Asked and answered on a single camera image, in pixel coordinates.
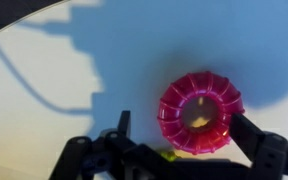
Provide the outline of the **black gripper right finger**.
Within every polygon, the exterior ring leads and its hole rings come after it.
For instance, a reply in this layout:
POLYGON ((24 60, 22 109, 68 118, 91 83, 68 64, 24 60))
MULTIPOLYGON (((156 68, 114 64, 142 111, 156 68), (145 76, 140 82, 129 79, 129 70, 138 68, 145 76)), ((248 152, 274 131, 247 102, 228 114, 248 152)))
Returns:
POLYGON ((229 127, 232 140, 252 162, 247 180, 282 180, 288 176, 288 140, 262 131, 243 114, 233 114, 229 127))

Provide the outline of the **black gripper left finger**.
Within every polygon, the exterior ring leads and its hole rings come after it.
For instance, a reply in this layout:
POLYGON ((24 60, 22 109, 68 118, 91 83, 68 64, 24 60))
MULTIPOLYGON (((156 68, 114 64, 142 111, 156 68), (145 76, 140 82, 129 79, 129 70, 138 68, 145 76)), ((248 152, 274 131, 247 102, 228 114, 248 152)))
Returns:
POLYGON ((131 112, 122 111, 117 127, 103 130, 96 140, 69 139, 49 180, 94 180, 100 173, 115 180, 170 178, 170 163, 148 146, 134 143, 130 125, 131 112))

